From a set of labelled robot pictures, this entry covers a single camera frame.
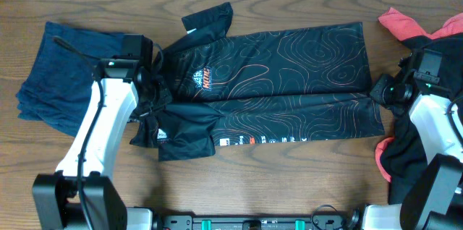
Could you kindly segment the black orange-patterned jersey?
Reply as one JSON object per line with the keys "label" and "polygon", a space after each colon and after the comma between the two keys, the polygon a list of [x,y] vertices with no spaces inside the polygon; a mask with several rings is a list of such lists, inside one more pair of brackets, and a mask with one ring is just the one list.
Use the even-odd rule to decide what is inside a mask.
{"label": "black orange-patterned jersey", "polygon": [[132,145],[177,161],[384,133],[361,23],[230,36],[232,19],[230,3],[182,18],[186,35],[153,64],[157,96],[133,114]]}

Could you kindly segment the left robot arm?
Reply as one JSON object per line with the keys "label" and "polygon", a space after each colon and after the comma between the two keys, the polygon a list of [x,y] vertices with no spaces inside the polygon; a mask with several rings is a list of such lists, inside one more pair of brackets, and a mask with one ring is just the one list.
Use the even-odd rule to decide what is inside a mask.
{"label": "left robot arm", "polygon": [[104,67],[92,85],[90,105],[71,148],[53,174],[32,187],[42,229],[162,229],[146,207],[127,207],[112,182],[125,127],[148,87],[143,67]]}

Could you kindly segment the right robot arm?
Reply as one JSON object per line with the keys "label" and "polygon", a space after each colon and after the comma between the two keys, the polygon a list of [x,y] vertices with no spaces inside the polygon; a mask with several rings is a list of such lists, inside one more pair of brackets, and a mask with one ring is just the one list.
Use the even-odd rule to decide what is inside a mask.
{"label": "right robot arm", "polygon": [[462,91],[441,76],[383,74],[370,91],[397,116],[381,154],[388,205],[365,208],[362,229],[462,228]]}

